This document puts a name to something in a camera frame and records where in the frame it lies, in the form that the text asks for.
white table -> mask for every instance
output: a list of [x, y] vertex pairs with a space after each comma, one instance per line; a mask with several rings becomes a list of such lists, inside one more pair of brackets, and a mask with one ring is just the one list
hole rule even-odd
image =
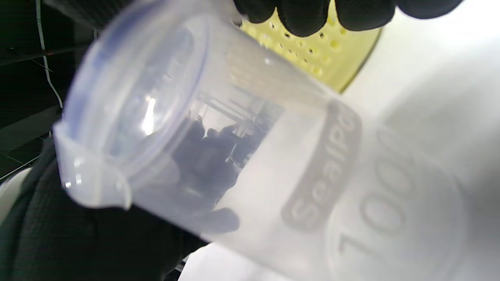
[[[374, 116], [391, 115], [397, 100], [462, 52], [500, 37], [500, 2], [465, 0], [451, 14], [416, 20], [396, 12], [345, 97]], [[217, 244], [193, 253], [180, 281], [286, 281]]]

black glove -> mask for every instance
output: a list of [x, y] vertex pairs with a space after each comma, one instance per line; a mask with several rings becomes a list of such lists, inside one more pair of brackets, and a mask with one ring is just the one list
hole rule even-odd
[[49, 139], [0, 225], [0, 280], [161, 281], [204, 245], [135, 206], [125, 211], [76, 204], [61, 187]]
[[[74, 20], [102, 29], [133, 0], [45, 0]], [[348, 30], [379, 28], [391, 21], [395, 7], [417, 19], [443, 16], [462, 0], [335, 0], [340, 23]], [[320, 30], [328, 17], [330, 0], [234, 0], [239, 12], [253, 23], [269, 19], [277, 8], [283, 25], [297, 36]]]
[[197, 233], [225, 233], [238, 229], [240, 220], [230, 209], [214, 210], [238, 173], [228, 161], [239, 138], [232, 126], [221, 132], [205, 128], [201, 120], [185, 119], [176, 135], [184, 135], [172, 155], [179, 181], [168, 187], [173, 212]]
[[[252, 23], [269, 19], [277, 8], [279, 19], [291, 33], [305, 37], [320, 30], [328, 17], [330, 0], [234, 0]], [[391, 21], [395, 7], [417, 19], [443, 16], [462, 0], [335, 0], [337, 16], [346, 29], [363, 31]]]

white cable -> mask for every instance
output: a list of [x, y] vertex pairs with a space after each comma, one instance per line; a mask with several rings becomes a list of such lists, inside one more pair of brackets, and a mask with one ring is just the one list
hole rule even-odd
[[[40, 1], [41, 0], [36, 0], [36, 24], [38, 25], [38, 35], [40, 36], [40, 45], [41, 49], [45, 51], [45, 41], [44, 41], [44, 31], [42, 29], [42, 8], [40, 7]], [[51, 74], [49, 72], [49, 63], [47, 62], [47, 57], [43, 56], [43, 65], [45, 66], [45, 76], [47, 77], [47, 82], [52, 88], [52, 91], [54, 91], [55, 96], [57, 97], [57, 101], [59, 102], [59, 107], [62, 109], [63, 108], [63, 100], [61, 99], [61, 96], [59, 96], [58, 91], [54, 87], [51, 81]]]

wire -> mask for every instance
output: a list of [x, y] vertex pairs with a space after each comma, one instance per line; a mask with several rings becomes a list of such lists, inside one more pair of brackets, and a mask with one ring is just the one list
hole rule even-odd
[[50, 57], [50, 56], [54, 56], [54, 55], [58, 55], [58, 54], [64, 54], [64, 53], [68, 53], [68, 52], [74, 52], [74, 51], [80, 50], [80, 49], [86, 49], [86, 48], [89, 47], [90, 44], [91, 43], [89, 42], [89, 43], [84, 43], [84, 44], [80, 44], [80, 45], [74, 45], [74, 46], [60, 48], [60, 49], [44, 50], [44, 51], [40, 51], [40, 52], [37, 52], [37, 53], [31, 53], [31, 54], [21, 53], [19, 50], [16, 50], [16, 49], [12, 50], [12, 48], [9, 48], [11, 51], [17, 52], [20, 55], [17, 55], [16, 57], [9, 57], [7, 59], [0, 60], [0, 67], [1, 66], [6, 66], [6, 65], [10, 65], [10, 64], [15, 64], [15, 63], [20, 63], [20, 62], [30, 61], [30, 60], [34, 60], [34, 59], [38, 59], [38, 58], [42, 58], [43, 56]]
[[[12, 48], [12, 47], [10, 47], [10, 48], [8, 48], [8, 49], [9, 49], [9, 50], [11, 50], [11, 51], [12, 51], [12, 52], [14, 52], [14, 53], [21, 54], [21, 56], [26, 57], [26, 54], [24, 54], [24, 53], [23, 53], [23, 52], [21, 52], [21, 51], [18, 51], [18, 50], [16, 50], [16, 49]], [[36, 61], [36, 60], [34, 60], [34, 59], [29, 59], [29, 60], [30, 60], [30, 61], [32, 61], [32, 62], [34, 62], [35, 64], [37, 64], [37, 65], [41, 66], [43, 69], [48, 69], [48, 68], [45, 68], [45, 66], [44, 66], [43, 64], [39, 63], [38, 61]]]
[[[36, 0], [36, 24], [38, 26], [38, 35], [40, 37], [41, 49], [45, 51], [44, 31], [42, 29], [42, 7], [40, 1], [41, 0]], [[52, 88], [52, 91], [54, 91], [55, 96], [57, 97], [57, 101], [59, 102], [59, 107], [63, 109], [63, 100], [61, 99], [61, 96], [59, 95], [54, 85], [52, 84], [51, 74], [49, 72], [50, 69], [49, 63], [47, 62], [47, 57], [45, 55], [43, 56], [43, 65], [45, 66], [45, 76], [47, 77], [47, 82], [49, 86]]]
[[37, 157], [29, 160], [28, 162], [24, 163], [23, 165], [17, 167], [17, 169], [11, 171], [10, 173], [0, 177], [0, 182], [3, 180], [3, 179], [7, 179], [8, 177], [10, 177], [11, 175], [14, 175], [17, 171], [21, 170], [22, 168], [28, 166], [29, 164], [31, 164], [33, 161], [37, 160], [38, 158], [40, 157], [40, 155], [38, 155]]

finger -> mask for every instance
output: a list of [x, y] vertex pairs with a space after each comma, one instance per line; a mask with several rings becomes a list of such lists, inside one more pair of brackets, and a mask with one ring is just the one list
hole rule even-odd
[[205, 128], [200, 120], [185, 118], [178, 129], [180, 134], [185, 134], [185, 138], [191, 141], [200, 141], [205, 135]]
[[234, 0], [238, 12], [254, 24], [267, 21], [275, 12], [276, 0]]
[[330, 0], [281, 0], [279, 19], [290, 33], [307, 37], [325, 25], [329, 4]]
[[217, 138], [206, 137], [203, 139], [201, 145], [206, 154], [201, 155], [200, 159], [204, 159], [207, 164], [215, 164], [224, 162], [229, 157], [235, 146], [235, 141], [223, 135]]
[[197, 225], [204, 233], [227, 233], [240, 228], [240, 218], [233, 210], [222, 208], [199, 217]]
[[206, 131], [206, 136], [209, 138], [217, 138], [217, 135], [219, 135], [219, 133], [215, 129], [210, 128]]
[[223, 128], [220, 132], [221, 133], [232, 133], [236, 129], [236, 125], [230, 125], [225, 128]]
[[217, 171], [213, 173], [210, 181], [210, 188], [219, 196], [224, 195], [226, 191], [234, 187], [238, 180], [238, 173], [231, 163], [222, 163]]
[[340, 24], [351, 31], [382, 27], [396, 9], [393, 0], [335, 0], [335, 7]]
[[441, 17], [453, 11], [461, 2], [462, 0], [396, 0], [401, 11], [417, 19]]

